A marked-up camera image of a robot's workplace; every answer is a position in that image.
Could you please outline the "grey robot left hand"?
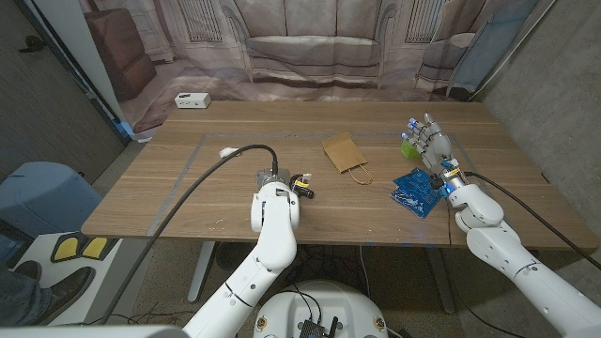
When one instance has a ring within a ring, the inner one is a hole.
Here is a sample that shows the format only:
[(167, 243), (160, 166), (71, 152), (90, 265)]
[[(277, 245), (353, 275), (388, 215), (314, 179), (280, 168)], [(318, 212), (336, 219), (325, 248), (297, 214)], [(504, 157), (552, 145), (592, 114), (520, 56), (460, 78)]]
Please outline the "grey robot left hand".
[(256, 173), (256, 183), (259, 190), (272, 181), (278, 181), (286, 184), (292, 192), (307, 198), (313, 198), (315, 194), (309, 188), (311, 178), (310, 173), (291, 175), (287, 169), (280, 169), (277, 175), (273, 173), (271, 168)]

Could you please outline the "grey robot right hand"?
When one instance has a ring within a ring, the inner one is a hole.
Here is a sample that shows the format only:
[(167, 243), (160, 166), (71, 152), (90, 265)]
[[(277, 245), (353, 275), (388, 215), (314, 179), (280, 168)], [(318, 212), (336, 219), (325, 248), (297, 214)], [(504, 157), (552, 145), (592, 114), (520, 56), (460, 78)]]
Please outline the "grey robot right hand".
[(411, 118), (402, 137), (420, 154), (425, 167), (454, 190), (468, 185), (455, 158), (452, 143), (429, 113), (424, 121)]

